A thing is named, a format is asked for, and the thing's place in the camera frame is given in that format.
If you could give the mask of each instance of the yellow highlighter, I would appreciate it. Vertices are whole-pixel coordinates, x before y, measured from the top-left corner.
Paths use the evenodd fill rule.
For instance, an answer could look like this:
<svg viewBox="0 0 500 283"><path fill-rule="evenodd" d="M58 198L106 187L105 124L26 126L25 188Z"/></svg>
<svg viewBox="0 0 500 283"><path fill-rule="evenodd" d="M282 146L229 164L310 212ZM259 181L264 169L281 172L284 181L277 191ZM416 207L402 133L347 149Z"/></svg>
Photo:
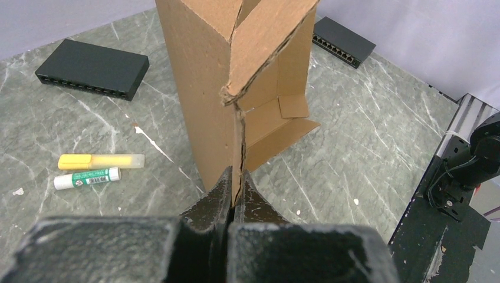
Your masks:
<svg viewBox="0 0 500 283"><path fill-rule="evenodd" d="M61 170L135 169L144 167L144 158L143 154L63 154L57 166Z"/></svg>

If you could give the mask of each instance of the green glue stick label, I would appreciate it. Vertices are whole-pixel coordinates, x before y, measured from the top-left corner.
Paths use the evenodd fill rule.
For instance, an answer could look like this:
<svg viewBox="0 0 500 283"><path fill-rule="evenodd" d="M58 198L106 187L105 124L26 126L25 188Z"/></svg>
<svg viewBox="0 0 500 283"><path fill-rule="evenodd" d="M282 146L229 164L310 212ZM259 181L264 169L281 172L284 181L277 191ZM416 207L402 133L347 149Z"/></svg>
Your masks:
<svg viewBox="0 0 500 283"><path fill-rule="evenodd" d="M95 170L83 173L75 173L71 176L74 187L83 185L94 185L111 181L110 169Z"/></svg>

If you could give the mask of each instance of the black network switch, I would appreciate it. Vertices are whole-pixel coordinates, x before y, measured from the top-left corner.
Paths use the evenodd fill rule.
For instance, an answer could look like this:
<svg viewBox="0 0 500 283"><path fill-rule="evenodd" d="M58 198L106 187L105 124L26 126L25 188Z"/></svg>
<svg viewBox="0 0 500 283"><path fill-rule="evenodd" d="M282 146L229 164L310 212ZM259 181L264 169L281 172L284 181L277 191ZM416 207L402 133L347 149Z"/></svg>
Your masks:
<svg viewBox="0 0 500 283"><path fill-rule="evenodd" d="M376 46L328 17L314 25L312 41L356 69Z"/></svg>
<svg viewBox="0 0 500 283"><path fill-rule="evenodd" d="M132 101L148 68L145 55L64 40L35 75L43 84Z"/></svg>

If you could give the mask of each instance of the brown cardboard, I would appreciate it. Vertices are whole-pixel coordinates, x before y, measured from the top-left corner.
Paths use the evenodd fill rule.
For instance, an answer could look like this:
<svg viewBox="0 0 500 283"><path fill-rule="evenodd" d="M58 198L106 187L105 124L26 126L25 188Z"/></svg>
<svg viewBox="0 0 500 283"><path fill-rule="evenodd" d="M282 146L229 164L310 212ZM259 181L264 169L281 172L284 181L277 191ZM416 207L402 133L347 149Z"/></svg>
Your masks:
<svg viewBox="0 0 500 283"><path fill-rule="evenodd" d="M318 0L156 0L187 133L205 188L319 126L305 99Z"/></svg>

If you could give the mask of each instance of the marker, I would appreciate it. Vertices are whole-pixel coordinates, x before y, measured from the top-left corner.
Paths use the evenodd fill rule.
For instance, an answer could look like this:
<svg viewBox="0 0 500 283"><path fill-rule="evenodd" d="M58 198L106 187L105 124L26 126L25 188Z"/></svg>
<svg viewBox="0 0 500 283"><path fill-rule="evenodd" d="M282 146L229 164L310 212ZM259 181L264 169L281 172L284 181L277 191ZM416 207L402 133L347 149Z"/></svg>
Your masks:
<svg viewBox="0 0 500 283"><path fill-rule="evenodd" d="M95 185L99 183L118 181L120 179L120 168L115 167L57 176L54 178L54 187L56 190L64 190L71 189L72 187L81 187L84 185Z"/></svg>
<svg viewBox="0 0 500 283"><path fill-rule="evenodd" d="M63 154L57 166L61 170L135 169L144 167L144 158L143 154Z"/></svg>

